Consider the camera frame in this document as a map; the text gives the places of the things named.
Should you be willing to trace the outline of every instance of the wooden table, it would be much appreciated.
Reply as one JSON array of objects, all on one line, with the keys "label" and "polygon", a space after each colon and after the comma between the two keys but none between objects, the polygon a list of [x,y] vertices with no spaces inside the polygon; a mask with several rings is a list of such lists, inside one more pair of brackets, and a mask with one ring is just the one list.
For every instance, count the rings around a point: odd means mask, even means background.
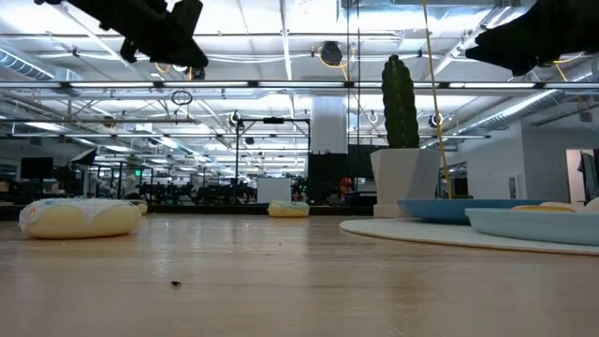
[{"label": "wooden table", "polygon": [[2,336],[599,330],[595,257],[386,241],[341,232],[343,220],[151,215],[135,235],[68,242],[25,240],[2,223]]}]

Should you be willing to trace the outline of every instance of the blue tray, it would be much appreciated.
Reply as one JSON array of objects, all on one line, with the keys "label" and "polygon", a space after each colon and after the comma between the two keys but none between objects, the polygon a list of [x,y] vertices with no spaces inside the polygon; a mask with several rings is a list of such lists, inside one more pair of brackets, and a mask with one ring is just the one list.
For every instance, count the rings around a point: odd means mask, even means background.
[{"label": "blue tray", "polygon": [[524,199],[430,199],[399,200],[400,209],[424,222],[449,225],[470,225],[466,209],[511,209],[522,205],[540,205],[544,200]]},{"label": "blue tray", "polygon": [[466,210],[472,227],[507,238],[599,246],[599,213]]}]

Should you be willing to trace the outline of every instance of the cactus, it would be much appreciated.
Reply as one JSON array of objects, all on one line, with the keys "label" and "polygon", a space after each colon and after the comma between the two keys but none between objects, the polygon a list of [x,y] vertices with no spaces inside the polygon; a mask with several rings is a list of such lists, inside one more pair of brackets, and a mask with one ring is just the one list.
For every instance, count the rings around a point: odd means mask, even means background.
[{"label": "cactus", "polygon": [[415,149],[420,144],[414,82],[398,55],[391,55],[383,70],[385,128],[391,149]]}]

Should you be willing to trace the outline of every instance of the white round mat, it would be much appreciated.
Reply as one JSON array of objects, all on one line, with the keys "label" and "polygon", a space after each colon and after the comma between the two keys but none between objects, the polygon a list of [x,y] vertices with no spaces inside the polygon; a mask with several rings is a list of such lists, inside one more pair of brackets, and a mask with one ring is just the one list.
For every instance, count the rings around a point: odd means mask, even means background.
[{"label": "white round mat", "polygon": [[599,256],[599,246],[534,242],[482,234],[469,226],[434,225],[410,220],[354,220],[340,224],[350,233],[408,242],[449,244],[466,247]]}]

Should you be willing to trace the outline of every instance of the white pot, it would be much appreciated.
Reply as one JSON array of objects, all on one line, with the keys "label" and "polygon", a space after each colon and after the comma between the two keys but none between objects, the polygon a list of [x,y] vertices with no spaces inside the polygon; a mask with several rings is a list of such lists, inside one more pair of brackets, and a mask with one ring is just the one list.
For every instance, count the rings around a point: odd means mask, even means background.
[{"label": "white pot", "polygon": [[434,198],[441,156],[432,150],[388,149],[371,154],[377,204],[374,216],[402,217],[399,199]]}]

